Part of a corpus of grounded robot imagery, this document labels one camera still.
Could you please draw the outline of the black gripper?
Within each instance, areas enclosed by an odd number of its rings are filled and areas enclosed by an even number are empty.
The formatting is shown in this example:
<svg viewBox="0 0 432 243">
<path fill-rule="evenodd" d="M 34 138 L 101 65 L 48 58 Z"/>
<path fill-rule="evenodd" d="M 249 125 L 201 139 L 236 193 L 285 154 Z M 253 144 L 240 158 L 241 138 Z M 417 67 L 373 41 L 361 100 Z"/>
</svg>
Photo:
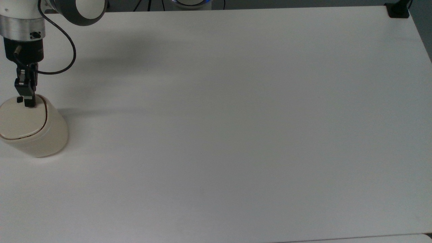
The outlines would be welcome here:
<svg viewBox="0 0 432 243">
<path fill-rule="evenodd" d="M 31 68 L 38 68 L 38 62 L 44 58 L 43 40 L 35 40 L 30 42 L 22 42 L 18 40 L 3 38 L 5 57 L 16 63 L 14 52 L 17 47 L 21 47 L 18 54 L 18 60 L 24 64 L 29 65 Z M 33 108 L 36 105 L 35 91 L 37 86 L 37 73 L 34 71 L 26 71 L 17 67 L 17 78 L 15 79 L 14 86 L 20 96 L 24 97 L 25 106 Z"/>
</svg>

